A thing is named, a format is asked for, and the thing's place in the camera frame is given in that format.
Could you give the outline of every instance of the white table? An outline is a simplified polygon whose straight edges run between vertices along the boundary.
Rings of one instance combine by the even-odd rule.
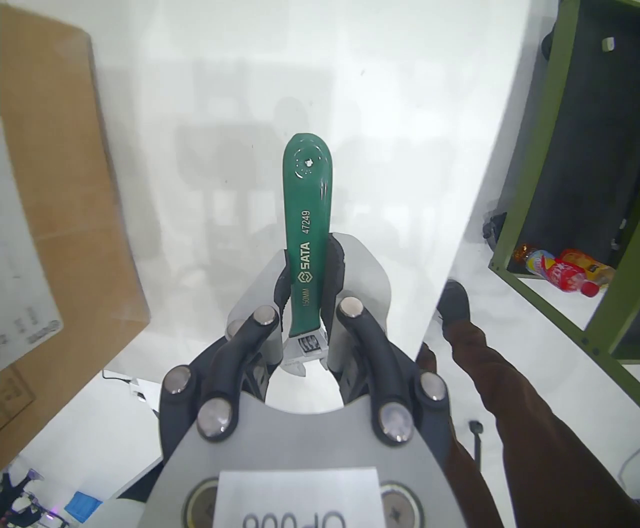
[[[223,335],[284,247],[282,152],[302,131],[331,148],[332,230],[382,263],[389,337],[415,356],[492,153],[531,0],[13,3],[93,39],[152,314],[111,370],[161,381]],[[272,403],[340,405],[337,390],[323,395],[330,377],[309,370],[278,373],[273,390],[289,396]]]

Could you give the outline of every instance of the brown pants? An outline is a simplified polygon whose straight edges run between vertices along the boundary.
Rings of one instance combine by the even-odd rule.
[[[640,526],[640,508],[527,379],[486,345],[482,330],[460,321],[445,338],[495,416],[519,528]],[[435,372],[426,345],[416,361]],[[503,526],[482,475],[455,438],[445,474],[469,528]]]

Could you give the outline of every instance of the white label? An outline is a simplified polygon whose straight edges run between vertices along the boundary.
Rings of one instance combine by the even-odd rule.
[[[0,122],[0,370],[60,330],[62,319],[29,233]]]
[[[385,528],[378,471],[223,471],[213,527]]]

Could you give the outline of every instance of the green shelf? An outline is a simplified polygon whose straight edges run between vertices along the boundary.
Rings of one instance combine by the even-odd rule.
[[[640,3],[561,1],[536,123],[489,267],[640,406],[640,381],[623,366],[640,363],[638,86]],[[527,274],[511,256],[524,242],[556,255],[578,248],[616,268],[584,329],[520,280]]]

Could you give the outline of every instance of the cardboard box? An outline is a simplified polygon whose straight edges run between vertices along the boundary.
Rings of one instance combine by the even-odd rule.
[[[39,344],[0,372],[4,467],[146,327],[149,315],[109,169],[89,36],[0,5],[0,117],[61,318],[43,323],[30,312],[24,325],[45,325],[31,334]]]

